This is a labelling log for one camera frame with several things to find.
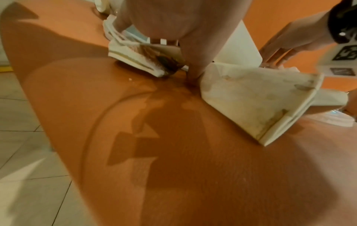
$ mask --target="hand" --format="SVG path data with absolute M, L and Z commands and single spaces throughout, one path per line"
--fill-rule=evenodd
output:
M 124 0 L 114 27 L 121 32 L 135 25 L 153 41 L 176 40 L 189 71 L 197 81 L 244 17 L 252 0 Z
M 280 66 L 301 51 L 334 43 L 327 26 L 328 15 L 321 12 L 286 25 L 260 49 L 263 64 Z

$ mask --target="tiled floor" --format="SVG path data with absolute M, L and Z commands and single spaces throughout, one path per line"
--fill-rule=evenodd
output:
M 13 73 L 0 73 L 0 226 L 95 226 Z

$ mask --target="orange tabletop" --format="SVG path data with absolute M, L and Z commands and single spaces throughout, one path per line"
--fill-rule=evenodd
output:
M 101 226 L 357 225 L 357 127 L 300 120 L 268 147 L 185 86 L 107 57 L 81 0 L 24 0 L 5 50 Z

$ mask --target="orange wall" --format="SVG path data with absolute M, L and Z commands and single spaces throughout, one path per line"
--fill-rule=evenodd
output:
M 253 0 L 244 23 L 258 49 L 287 23 L 321 11 L 331 9 L 340 0 Z M 296 66 L 302 72 L 316 72 L 315 64 L 328 48 L 314 52 L 302 52 L 285 64 Z M 357 88 L 357 79 L 325 78 L 324 88 L 350 91 Z

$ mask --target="floor tile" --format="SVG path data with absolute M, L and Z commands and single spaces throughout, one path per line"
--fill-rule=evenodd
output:
M 74 183 L 71 183 L 53 226 L 96 226 Z
M 0 225 L 51 226 L 69 185 L 68 176 L 0 183 Z
M 33 132 L 0 169 L 0 182 L 68 175 L 44 132 Z
M 44 129 L 42 128 L 42 126 L 39 126 L 37 129 L 36 129 L 36 132 L 43 132 Z
M 0 74 L 0 98 L 26 100 L 20 83 L 13 72 Z
M 34 131 L 39 125 L 28 101 L 0 99 L 0 131 Z
M 0 131 L 0 168 L 30 137 L 32 132 Z

